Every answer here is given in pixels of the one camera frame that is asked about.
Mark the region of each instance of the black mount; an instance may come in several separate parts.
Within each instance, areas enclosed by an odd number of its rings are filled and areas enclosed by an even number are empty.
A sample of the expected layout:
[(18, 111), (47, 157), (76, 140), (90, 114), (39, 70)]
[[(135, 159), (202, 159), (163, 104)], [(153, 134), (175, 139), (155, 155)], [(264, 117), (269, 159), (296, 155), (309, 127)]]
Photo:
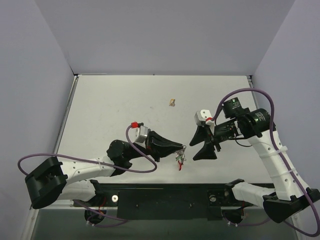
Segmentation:
[[(241, 217), (238, 210), (226, 210), (223, 207), (243, 206), (243, 201), (225, 196), (228, 186), (225, 183), (98, 183), (91, 181), (96, 196), (87, 202), (88, 207), (117, 206), (117, 217), (126, 220), (223, 220), (224, 216), (238, 223)], [(274, 188), (271, 183), (254, 185)], [(118, 202), (112, 202), (112, 196), (118, 196)]]
[(31, 205), (42, 209), (55, 202), (67, 184), (67, 175), (61, 170), (57, 157), (49, 157), (25, 177)]
[[(318, 189), (307, 188), (306, 192), (313, 203), (320, 200), (320, 192)], [(293, 214), (310, 206), (304, 195), (299, 198), (291, 196), (291, 201), (286, 201), (278, 199), (276, 193), (273, 193), (263, 196), (263, 199), (263, 208), (266, 214), (276, 223), (282, 223)]]

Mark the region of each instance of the black joint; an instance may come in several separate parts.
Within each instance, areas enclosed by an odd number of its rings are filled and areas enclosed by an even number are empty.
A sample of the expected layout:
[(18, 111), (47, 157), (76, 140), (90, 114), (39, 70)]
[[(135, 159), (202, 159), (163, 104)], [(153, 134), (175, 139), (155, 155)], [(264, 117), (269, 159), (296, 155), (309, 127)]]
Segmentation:
[(232, 189), (235, 185), (239, 184), (239, 183), (243, 183), (245, 180), (243, 179), (237, 179), (237, 180), (234, 180), (232, 182), (229, 182), (225, 185), (226, 188), (228, 189)]

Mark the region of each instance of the lavender wall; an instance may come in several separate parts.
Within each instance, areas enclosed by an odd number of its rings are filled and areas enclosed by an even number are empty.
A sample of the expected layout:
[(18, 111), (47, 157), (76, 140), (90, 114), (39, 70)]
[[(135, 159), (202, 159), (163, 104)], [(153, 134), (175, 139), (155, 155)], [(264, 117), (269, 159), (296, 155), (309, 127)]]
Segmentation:
[[(54, 148), (73, 73), (33, 0), (0, 7), (0, 239), (20, 239), (30, 199), (17, 160)], [(23, 164), (30, 171), (40, 159)]]
[[(320, 189), (320, 1), (296, 0), (253, 75), (275, 101), (275, 123), (298, 172)], [(261, 107), (268, 103), (259, 97)], [(312, 211), (304, 229), (315, 232)]]

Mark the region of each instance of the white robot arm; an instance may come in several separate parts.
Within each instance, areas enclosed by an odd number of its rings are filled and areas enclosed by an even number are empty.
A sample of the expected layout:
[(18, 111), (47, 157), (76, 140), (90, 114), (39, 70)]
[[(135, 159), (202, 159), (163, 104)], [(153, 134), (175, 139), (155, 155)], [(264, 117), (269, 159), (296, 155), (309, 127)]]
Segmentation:
[[(281, 223), (293, 214), (305, 209), (309, 203), (296, 179), (306, 190), (312, 202), (320, 199), (317, 189), (310, 189), (294, 168), (273, 124), (273, 138), (278, 149), (274, 147), (270, 135), (270, 115), (264, 109), (250, 111), (243, 109), (238, 98), (225, 101), (222, 105), (225, 117), (230, 120), (215, 125), (215, 119), (209, 110), (197, 111), (194, 118), (197, 130), (190, 142), (194, 146), (204, 142), (203, 148), (193, 157), (193, 160), (217, 159), (215, 148), (220, 152), (220, 143), (227, 140), (247, 139), (258, 153), (274, 185), (264, 188), (237, 179), (226, 184), (226, 194), (235, 201), (245, 201), (265, 210), (275, 222)], [(280, 154), (283, 154), (290, 170)]]
[[(95, 187), (91, 181), (96, 177), (113, 177), (125, 171), (134, 173), (151, 173), (157, 169), (156, 162), (179, 150), (184, 146), (170, 141), (151, 131), (143, 123), (132, 123), (127, 128), (136, 128), (136, 139), (132, 143), (114, 140), (111, 142), (107, 155), (93, 159), (81, 159), (61, 154), (39, 153), (25, 156), (18, 161), (19, 169), (26, 174), (25, 183), (34, 209), (41, 209), (56, 200), (89, 201), (93, 198)], [(151, 170), (132, 170), (130, 160), (144, 155), (153, 165)], [(23, 171), (21, 161), (35, 156), (50, 156), (31, 173)]]

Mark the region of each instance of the purple cable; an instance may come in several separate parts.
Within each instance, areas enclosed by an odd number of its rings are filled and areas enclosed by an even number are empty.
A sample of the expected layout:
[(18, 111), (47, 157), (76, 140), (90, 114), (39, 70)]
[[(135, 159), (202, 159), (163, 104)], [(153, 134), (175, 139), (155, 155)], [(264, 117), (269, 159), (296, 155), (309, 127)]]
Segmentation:
[[(273, 125), (274, 125), (274, 118), (275, 118), (275, 105), (274, 105), (274, 102), (272, 100), (272, 98), (270, 97), (270, 95), (268, 93), (266, 93), (265, 91), (261, 90), (261, 89), (255, 89), (255, 88), (241, 88), (241, 89), (238, 89), (238, 90), (235, 90), (233, 92), (230, 92), (229, 94), (227, 94), (219, 103), (218, 107), (217, 107), (217, 110), (212, 118), (213, 121), (215, 121), (220, 112), (222, 111), (222, 105), (223, 103), (229, 98), (231, 97), (232, 95), (234, 94), (238, 94), (238, 93), (242, 93), (242, 92), (257, 92), (257, 93), (260, 93), (262, 95), (264, 95), (269, 103), (270, 103), (270, 107), (271, 107), (271, 113), (270, 113), (270, 125), (269, 125), (269, 133), (270, 133), (270, 138), (271, 138), (271, 142), (272, 142), (272, 145), (274, 147), (275, 150), (279, 150), (277, 144), (276, 144), (276, 141), (275, 141), (275, 137), (274, 137), (274, 134), (273, 134)], [(281, 157), (281, 159), (283, 160), (286, 168), (291, 171), (291, 167), (286, 159), (286, 157), (283, 155), (282, 152), (279, 153), (279, 156)], [(306, 235), (308, 237), (317, 237), (320, 235), (320, 218), (319, 218), (319, 214), (317, 212), (317, 209), (314, 205), (314, 203), (312, 202), (311, 198), (309, 197), (308, 193), (306, 192), (306, 190), (304, 189), (304, 187), (302, 186), (301, 182), (299, 181), (299, 179), (297, 178), (297, 176), (293, 173), (293, 171), (290, 172), (291, 176), (293, 177), (293, 179), (295, 180), (296, 184), (299, 186), (300, 190), (302, 191), (303, 195), (305, 196), (305, 198), (307, 199), (313, 213), (314, 213), (314, 217), (315, 217), (315, 220), (316, 220), (316, 225), (317, 225), (317, 230), (315, 233), (308, 233), (308, 232), (305, 232), (305, 231), (302, 231), (301, 229), (295, 227), (294, 225), (290, 224), (289, 222), (287, 221), (284, 221), (285, 224), (287, 224), (288, 226), (290, 226), (291, 228), (293, 228), (294, 230), (298, 231), (299, 233), (302, 233), (303, 235)]]
[(105, 165), (108, 167), (112, 167), (115, 169), (120, 169), (123, 171), (127, 171), (127, 172), (132, 172), (132, 173), (138, 173), (138, 174), (147, 174), (147, 173), (152, 173), (157, 169), (157, 164), (155, 161), (153, 161), (150, 157), (148, 157), (146, 154), (144, 154), (142, 151), (140, 151), (133, 143), (132, 141), (129, 139), (129, 130), (131, 129), (131, 125), (127, 127), (126, 131), (125, 131), (125, 136), (126, 136), (126, 140), (128, 141), (128, 143), (131, 145), (131, 147), (136, 150), (139, 154), (141, 154), (142, 157), (145, 157), (149, 162), (151, 162), (154, 165), (154, 168), (151, 170), (131, 170), (131, 169), (126, 169), (120, 166), (116, 166), (110, 163), (105, 163), (105, 162), (98, 162), (98, 161), (93, 161), (93, 160), (88, 160), (88, 159), (83, 159), (83, 158), (78, 158), (78, 157), (74, 157), (74, 156), (68, 156), (68, 155), (63, 155), (63, 154), (58, 154), (58, 153), (35, 153), (35, 154), (30, 154), (27, 156), (24, 156), (22, 158), (19, 159), (18, 161), (18, 169), (24, 174), (24, 175), (28, 175), (28, 173), (23, 170), (23, 168), (21, 167), (21, 162), (25, 159), (28, 158), (33, 158), (33, 157), (41, 157), (41, 156), (48, 156), (48, 157), (59, 157), (59, 158), (65, 158), (65, 159), (71, 159), (71, 160), (75, 160), (75, 161), (79, 161), (79, 162), (84, 162), (84, 163), (90, 163), (90, 164), (101, 164), (101, 165)]
[[(98, 216), (98, 214), (91, 215), (90, 217), (88, 217), (87, 221), (90, 221), (90, 219), (95, 217), (95, 216)], [(93, 225), (93, 227), (97, 227), (97, 228), (112, 228), (112, 227), (120, 226), (120, 225), (125, 224), (125, 223), (127, 223), (127, 222), (123, 221), (123, 222), (119, 222), (119, 223), (115, 223), (115, 224), (109, 224), (109, 225), (100, 225), (100, 224), (91, 223), (91, 226)]]
[(267, 222), (269, 222), (271, 219), (269, 217), (267, 217), (265, 220), (261, 221), (261, 222), (256, 222), (256, 223), (239, 223), (239, 224), (235, 224), (233, 222), (231, 222), (230, 220), (228, 220), (225, 216), (225, 214), (223, 214), (223, 218), (229, 222), (232, 226), (238, 226), (238, 227), (256, 227), (256, 226), (260, 226), (262, 224), (266, 224)]
[(101, 213), (101, 212), (98, 212), (98, 211), (96, 211), (96, 210), (93, 210), (92, 208), (84, 205), (83, 203), (81, 203), (81, 202), (78, 201), (78, 200), (73, 200), (73, 201), (74, 201), (76, 204), (80, 205), (81, 207), (83, 207), (83, 208), (89, 210), (90, 212), (94, 213), (95, 215), (100, 215), (100, 216), (103, 216), (103, 217), (108, 218), (108, 219), (113, 219), (113, 220), (121, 221), (121, 222), (119, 222), (119, 223), (110, 224), (110, 225), (94, 225), (95, 227), (98, 227), (98, 228), (110, 228), (110, 227), (120, 226), (120, 225), (125, 224), (125, 223), (128, 222), (128, 220), (126, 220), (126, 219), (118, 218), (118, 217), (115, 217), (115, 216), (109, 216), (109, 215), (103, 214), (103, 213)]

